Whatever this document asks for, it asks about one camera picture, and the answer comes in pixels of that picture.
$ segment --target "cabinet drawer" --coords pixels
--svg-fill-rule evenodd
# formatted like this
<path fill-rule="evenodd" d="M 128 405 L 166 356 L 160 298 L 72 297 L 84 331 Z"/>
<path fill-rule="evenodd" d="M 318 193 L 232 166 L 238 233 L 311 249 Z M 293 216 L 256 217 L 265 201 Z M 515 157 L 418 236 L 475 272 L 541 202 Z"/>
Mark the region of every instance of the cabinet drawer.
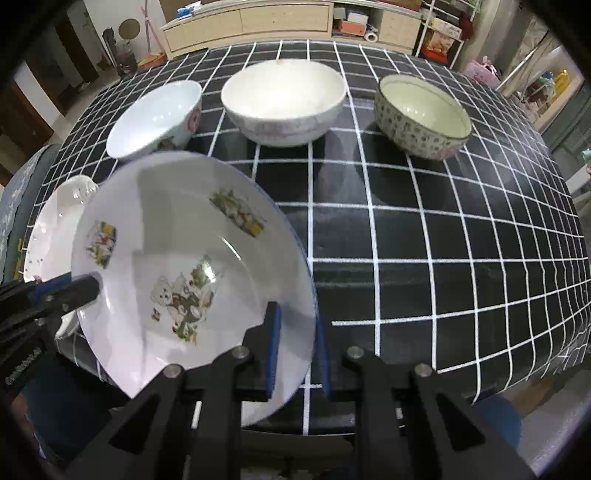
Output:
<path fill-rule="evenodd" d="M 421 21 L 407 15 L 384 12 L 379 28 L 379 40 L 403 47 L 413 48 Z"/>
<path fill-rule="evenodd" d="M 329 30 L 327 5 L 273 5 L 240 10 L 245 34 L 282 30 Z"/>
<path fill-rule="evenodd" d="M 196 18 L 177 27 L 164 31 L 170 50 L 197 45 L 218 38 L 242 34 L 240 12 L 234 10 L 204 18 Z"/>

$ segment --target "bear illustration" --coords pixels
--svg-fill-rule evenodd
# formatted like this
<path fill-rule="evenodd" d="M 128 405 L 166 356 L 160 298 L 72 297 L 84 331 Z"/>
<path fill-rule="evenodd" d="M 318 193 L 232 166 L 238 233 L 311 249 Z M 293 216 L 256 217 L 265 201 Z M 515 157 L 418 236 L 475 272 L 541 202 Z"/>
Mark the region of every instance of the bear illustration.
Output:
<path fill-rule="evenodd" d="M 175 324 L 195 324 L 202 319 L 200 300 L 189 290 L 184 275 L 180 274 L 170 285 L 168 279 L 160 277 L 152 289 L 150 299 L 165 307 Z"/>

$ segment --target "black and white checkered tablecloth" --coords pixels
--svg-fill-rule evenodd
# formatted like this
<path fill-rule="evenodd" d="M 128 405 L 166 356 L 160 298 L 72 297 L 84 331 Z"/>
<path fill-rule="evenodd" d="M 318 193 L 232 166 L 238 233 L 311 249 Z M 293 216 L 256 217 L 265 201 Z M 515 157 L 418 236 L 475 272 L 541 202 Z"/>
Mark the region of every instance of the black and white checkered tablecloth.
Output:
<path fill-rule="evenodd" d="M 320 61 L 344 75 L 345 108 L 312 144 L 248 141 L 220 102 L 227 79 L 275 58 Z M 376 128 L 376 81 L 426 79 L 466 109 L 474 135 L 457 157 L 409 157 Z M 589 337 L 589 260 L 554 160 L 523 112 L 460 74 L 414 57 L 341 43 L 276 41 L 195 52 L 107 88 L 63 144 L 39 192 L 85 174 L 107 181 L 115 121 L 167 82 L 203 86 L 203 118 L 189 150 L 233 164 L 277 202 L 307 249 L 320 315 L 387 362 L 432 364 L 471 400 L 582 361 Z M 82 333 L 60 342 L 108 379 Z M 292 400 L 258 427 L 349 432 L 353 405 L 324 401 L 316 362 Z"/>

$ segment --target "white plate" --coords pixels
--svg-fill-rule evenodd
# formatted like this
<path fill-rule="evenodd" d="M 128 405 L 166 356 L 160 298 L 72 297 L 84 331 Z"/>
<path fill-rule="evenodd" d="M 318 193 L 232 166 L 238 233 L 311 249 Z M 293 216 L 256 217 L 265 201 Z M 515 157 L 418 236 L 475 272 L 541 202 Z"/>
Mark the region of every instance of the white plate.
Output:
<path fill-rule="evenodd" d="M 77 175 L 51 194 L 31 232 L 23 270 L 25 281 L 36 277 L 47 281 L 70 271 L 76 226 L 95 193 L 95 182 L 86 175 Z M 56 338 L 71 335 L 77 327 L 76 312 L 65 314 Z"/>
<path fill-rule="evenodd" d="M 76 231 L 72 276 L 88 273 L 102 287 L 80 324 L 130 397 L 170 363 L 197 367 L 239 345 L 271 300 L 282 308 L 275 391 L 244 404 L 242 424 L 278 410 L 306 374 L 317 308 L 301 245 L 273 201 L 219 160 L 168 152 L 120 169 Z"/>

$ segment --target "bowl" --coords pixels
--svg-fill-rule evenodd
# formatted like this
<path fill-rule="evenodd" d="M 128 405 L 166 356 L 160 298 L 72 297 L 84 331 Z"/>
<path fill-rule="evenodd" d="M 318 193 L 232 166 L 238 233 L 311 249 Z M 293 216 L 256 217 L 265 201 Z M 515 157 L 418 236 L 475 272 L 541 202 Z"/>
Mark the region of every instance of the bowl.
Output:
<path fill-rule="evenodd" d="M 328 131 L 345 94 L 340 74 L 322 63 L 270 60 L 234 74 L 222 88 L 222 103 L 253 142 L 294 147 Z"/>
<path fill-rule="evenodd" d="M 451 157 L 472 134 L 470 117 L 450 95 L 410 75 L 388 75 L 379 81 L 374 112 L 390 140 L 429 160 Z"/>
<path fill-rule="evenodd" d="M 107 154 L 135 160 L 155 150 L 182 150 L 201 120 L 201 85 L 182 80 L 162 85 L 119 117 L 107 138 Z"/>

